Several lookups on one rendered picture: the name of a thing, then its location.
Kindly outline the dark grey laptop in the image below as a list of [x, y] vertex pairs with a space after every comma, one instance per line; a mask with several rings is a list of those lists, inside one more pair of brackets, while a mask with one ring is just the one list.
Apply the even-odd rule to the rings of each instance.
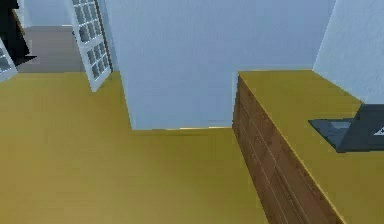
[[384, 104], [361, 104], [353, 118], [311, 119], [337, 153], [384, 151]]

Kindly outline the brown wooden chest of drawers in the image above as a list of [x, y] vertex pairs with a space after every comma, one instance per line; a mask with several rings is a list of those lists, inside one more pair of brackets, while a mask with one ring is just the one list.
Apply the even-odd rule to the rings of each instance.
[[384, 224], [384, 151], [337, 153], [309, 124], [361, 104], [311, 70], [239, 72], [233, 130], [269, 224]]

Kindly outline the white glazed room door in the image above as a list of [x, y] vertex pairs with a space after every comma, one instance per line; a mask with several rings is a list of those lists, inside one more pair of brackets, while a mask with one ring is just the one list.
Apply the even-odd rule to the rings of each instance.
[[112, 73], [112, 64], [97, 0], [66, 0], [73, 34], [90, 88], [96, 92]]

